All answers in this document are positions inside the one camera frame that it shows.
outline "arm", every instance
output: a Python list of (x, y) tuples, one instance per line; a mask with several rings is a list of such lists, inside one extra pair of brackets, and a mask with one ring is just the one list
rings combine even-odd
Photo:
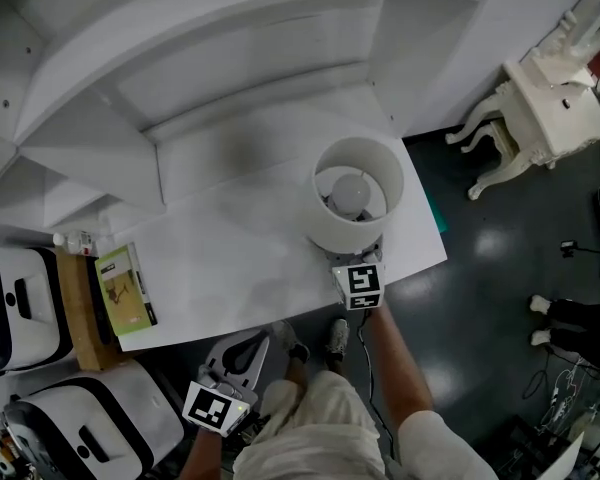
[(372, 310), (369, 320), (376, 368), (389, 414), (398, 428), (405, 471), (421, 480), (497, 480), (491, 467), (431, 412), (431, 392), (389, 307), (383, 304)]
[(397, 428), (413, 413), (433, 409), (431, 392), (386, 302), (372, 310), (369, 321), (382, 392)]
[(180, 480), (220, 480), (221, 452), (220, 434), (201, 428), (180, 472)]

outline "person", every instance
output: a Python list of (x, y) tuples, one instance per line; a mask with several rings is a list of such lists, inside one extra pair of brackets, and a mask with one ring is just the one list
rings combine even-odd
[(552, 301), (533, 295), (529, 309), (586, 329), (584, 332), (554, 328), (537, 330), (531, 335), (531, 345), (551, 344), (568, 352), (577, 352), (600, 369), (600, 304), (585, 305), (566, 299)]
[[(375, 373), (397, 431), (400, 478), (496, 480), (489, 465), (433, 412), (425, 379), (409, 353), (389, 307), (371, 311)], [(342, 363), (349, 337), (347, 321), (331, 327), (326, 366), (311, 384), (305, 363), (309, 350), (287, 322), (274, 335), (289, 355), (284, 380), (263, 396), (261, 414), (270, 416), (262, 432), (240, 453), (236, 480), (386, 479), (379, 433)], [(200, 429), (181, 480), (220, 478), (221, 438)]]

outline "shoe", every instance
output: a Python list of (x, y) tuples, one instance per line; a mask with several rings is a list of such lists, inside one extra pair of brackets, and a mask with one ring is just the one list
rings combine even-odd
[(286, 320), (273, 322), (271, 324), (271, 330), (276, 341), (289, 357), (297, 357), (303, 363), (306, 363), (309, 360), (311, 355), (309, 348), (298, 339), (296, 331), (293, 330), (293, 327), (289, 322)]
[(544, 345), (545, 343), (551, 343), (551, 330), (545, 329), (543, 331), (534, 331), (531, 334), (531, 346), (537, 347), (538, 345)]
[(551, 307), (551, 301), (541, 297), (540, 295), (532, 295), (529, 301), (529, 309), (537, 313), (546, 315)]
[(327, 355), (337, 356), (336, 359), (342, 361), (347, 350), (349, 342), (349, 322), (344, 318), (338, 318), (331, 324), (329, 331), (329, 341), (325, 346)]

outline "small bottle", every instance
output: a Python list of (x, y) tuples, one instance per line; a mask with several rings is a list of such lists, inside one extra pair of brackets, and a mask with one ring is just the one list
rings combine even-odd
[(93, 256), (93, 239), (85, 231), (74, 230), (70, 231), (67, 235), (54, 233), (53, 243), (58, 247), (62, 247), (69, 254)]

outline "white lamp shade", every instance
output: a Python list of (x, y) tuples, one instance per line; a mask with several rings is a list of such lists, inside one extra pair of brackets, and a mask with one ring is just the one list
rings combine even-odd
[[(355, 222), (346, 220), (324, 203), (316, 177), (333, 167), (352, 167), (371, 176), (382, 190), (386, 213)], [(393, 151), (376, 140), (352, 137), (331, 145), (318, 159), (305, 184), (302, 219), (306, 235), (323, 249), (340, 254), (357, 253), (372, 245), (402, 200), (404, 174)]]

